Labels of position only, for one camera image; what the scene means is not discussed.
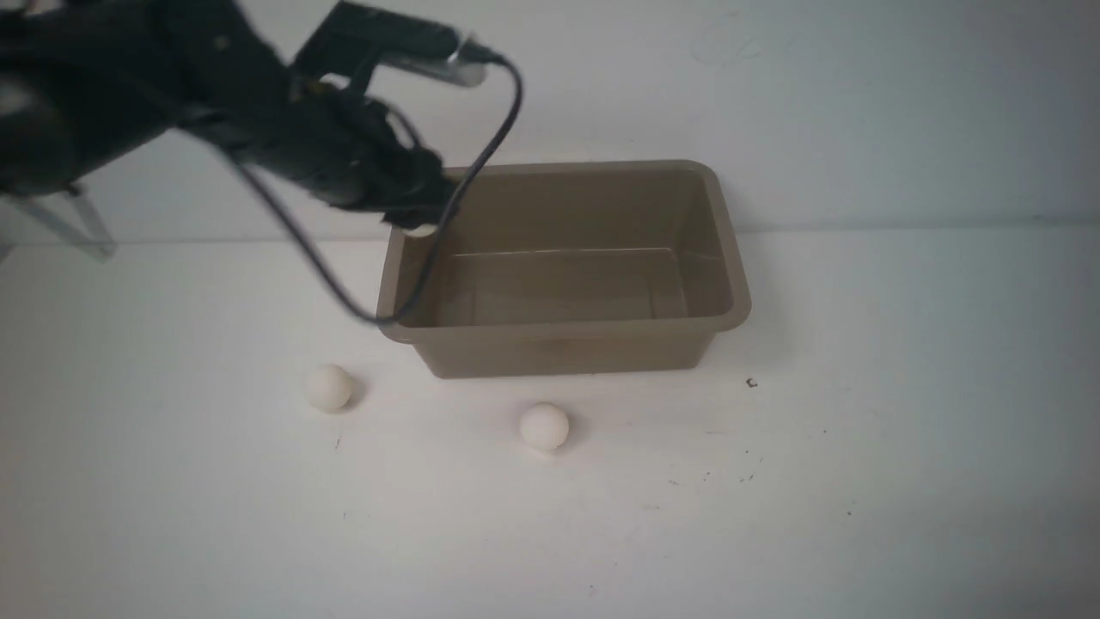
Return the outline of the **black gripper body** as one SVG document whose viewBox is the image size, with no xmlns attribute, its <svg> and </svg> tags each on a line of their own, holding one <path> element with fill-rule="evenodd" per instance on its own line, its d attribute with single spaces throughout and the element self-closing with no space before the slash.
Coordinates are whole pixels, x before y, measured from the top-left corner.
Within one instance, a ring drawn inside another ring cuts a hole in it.
<svg viewBox="0 0 1100 619">
<path fill-rule="evenodd" d="M 341 211 L 437 226 L 457 183 L 435 151 L 402 144 L 391 110 L 331 82 L 299 82 L 274 117 L 250 120 L 250 139 L 232 154 Z"/>
</svg>

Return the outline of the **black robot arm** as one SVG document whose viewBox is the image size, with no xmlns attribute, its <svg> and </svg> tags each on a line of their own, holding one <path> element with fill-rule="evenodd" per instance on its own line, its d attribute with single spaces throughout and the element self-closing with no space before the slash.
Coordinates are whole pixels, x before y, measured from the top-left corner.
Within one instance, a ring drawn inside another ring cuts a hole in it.
<svg viewBox="0 0 1100 619">
<path fill-rule="evenodd" d="M 364 88 L 376 44 L 315 33 L 292 63 L 235 1 L 67 1 L 3 13 L 3 192 L 58 194 L 182 130 L 337 209 L 437 224 L 457 190 Z"/>
</svg>

